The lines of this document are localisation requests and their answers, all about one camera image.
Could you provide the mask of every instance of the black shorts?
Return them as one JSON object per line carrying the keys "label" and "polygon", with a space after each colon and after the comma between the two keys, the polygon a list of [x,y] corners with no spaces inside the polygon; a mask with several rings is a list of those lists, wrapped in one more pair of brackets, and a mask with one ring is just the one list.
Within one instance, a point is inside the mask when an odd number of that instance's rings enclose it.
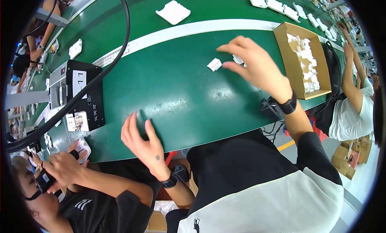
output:
{"label": "black shorts", "polygon": [[330,126],[332,124],[332,116],[334,114],[335,104],[338,100],[332,101],[328,103],[327,101],[316,106],[316,127],[322,132],[324,132],[327,136],[329,135]]}

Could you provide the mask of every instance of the wrist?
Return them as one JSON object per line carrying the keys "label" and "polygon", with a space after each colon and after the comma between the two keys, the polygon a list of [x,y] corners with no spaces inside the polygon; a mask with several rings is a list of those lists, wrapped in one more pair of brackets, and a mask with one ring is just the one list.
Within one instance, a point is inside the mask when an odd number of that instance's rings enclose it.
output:
{"label": "wrist", "polygon": [[283,76],[277,83],[279,87],[275,88],[274,92],[271,92],[272,97],[279,103],[284,104],[288,100],[292,99],[292,88],[290,81],[287,77]]}
{"label": "wrist", "polygon": [[71,184],[77,184],[77,185],[83,186],[83,183],[85,182],[85,180],[87,178],[88,171],[89,171],[88,168],[82,167],[81,165],[79,165],[79,169],[75,173],[74,180]]}
{"label": "wrist", "polygon": [[166,181],[171,176],[171,170],[165,165],[165,168],[162,170],[157,171],[157,175],[154,175],[159,182]]}

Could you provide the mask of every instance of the yellow floor line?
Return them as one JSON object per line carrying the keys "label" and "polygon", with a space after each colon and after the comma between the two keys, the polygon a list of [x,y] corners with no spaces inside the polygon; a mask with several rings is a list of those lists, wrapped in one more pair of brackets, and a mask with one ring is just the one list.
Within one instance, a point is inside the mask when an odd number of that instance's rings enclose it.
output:
{"label": "yellow floor line", "polygon": [[291,140],[289,141],[288,143],[284,144],[284,145],[281,145],[280,147],[277,147],[277,150],[280,152],[286,148],[288,148],[289,146],[291,146],[292,144],[295,144],[295,141],[294,140]]}

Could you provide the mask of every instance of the cardboard tray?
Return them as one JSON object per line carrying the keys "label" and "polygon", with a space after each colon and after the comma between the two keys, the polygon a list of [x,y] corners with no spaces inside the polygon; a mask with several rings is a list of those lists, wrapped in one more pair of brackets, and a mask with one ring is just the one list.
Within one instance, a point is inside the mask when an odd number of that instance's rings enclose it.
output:
{"label": "cardboard tray", "polygon": [[[273,33],[275,34],[277,44],[280,49],[286,76],[291,83],[291,87],[298,96],[298,99],[308,100],[330,93],[331,83],[329,69],[327,68],[326,57],[324,56],[324,51],[321,47],[318,35],[305,28],[287,22],[284,22],[275,28]],[[305,93],[304,82],[311,82],[311,79],[304,80],[303,72],[308,72],[308,64],[310,61],[308,59],[298,57],[294,50],[297,50],[296,47],[299,44],[296,41],[288,43],[287,33],[293,36],[299,36],[301,40],[307,38],[311,41],[309,45],[311,47],[312,56],[316,59],[317,62],[317,66],[314,67],[314,69],[317,71],[316,76],[319,81],[320,90]],[[300,62],[306,65],[304,69],[301,68]]]}

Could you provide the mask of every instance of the hand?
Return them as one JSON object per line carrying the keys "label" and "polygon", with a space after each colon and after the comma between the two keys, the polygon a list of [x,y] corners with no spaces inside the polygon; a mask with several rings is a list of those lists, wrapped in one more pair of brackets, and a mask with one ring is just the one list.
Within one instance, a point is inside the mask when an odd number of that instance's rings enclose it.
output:
{"label": "hand", "polygon": [[237,55],[248,65],[247,68],[235,62],[223,63],[228,68],[241,75],[256,87],[268,92],[280,104],[292,98],[292,88],[287,77],[283,76],[269,54],[252,39],[238,36],[229,44],[217,48],[218,51]]}
{"label": "hand", "polygon": [[37,156],[35,153],[32,153],[32,161],[38,166],[42,164],[42,161],[40,160],[39,156]]}
{"label": "hand", "polygon": [[371,78],[373,79],[373,88],[377,90],[379,87],[379,76],[373,75]]}
{"label": "hand", "polygon": [[344,50],[344,56],[346,57],[346,63],[347,62],[352,63],[354,60],[354,52],[352,51],[351,47],[347,42],[344,44],[343,50]]}
{"label": "hand", "polygon": [[[42,55],[42,52],[43,52],[43,50],[42,49],[37,49],[37,50],[34,50],[33,52],[31,52],[31,54],[30,54],[30,56],[31,56],[31,61],[35,61],[35,62],[37,62],[38,61],[38,59],[40,58],[40,56]],[[34,66],[35,66],[36,64],[34,64],[34,63],[30,63],[29,64],[29,66],[31,67],[31,68],[33,68]]]}
{"label": "hand", "polygon": [[146,165],[151,174],[159,181],[169,179],[171,171],[164,159],[164,149],[158,139],[150,120],[145,122],[146,134],[149,141],[144,141],[137,129],[137,114],[133,112],[123,124],[121,130],[122,142]]}
{"label": "hand", "polygon": [[[79,140],[76,140],[70,147],[75,148]],[[80,179],[82,166],[79,161],[87,155],[85,150],[80,156],[78,161],[71,154],[61,151],[56,154],[52,154],[49,157],[49,162],[43,163],[43,168],[56,178],[57,183],[61,186],[67,186],[70,184],[76,184],[77,180]]]}
{"label": "hand", "polygon": [[347,31],[347,27],[344,23],[337,21],[338,28],[340,28],[341,31],[345,32]]}

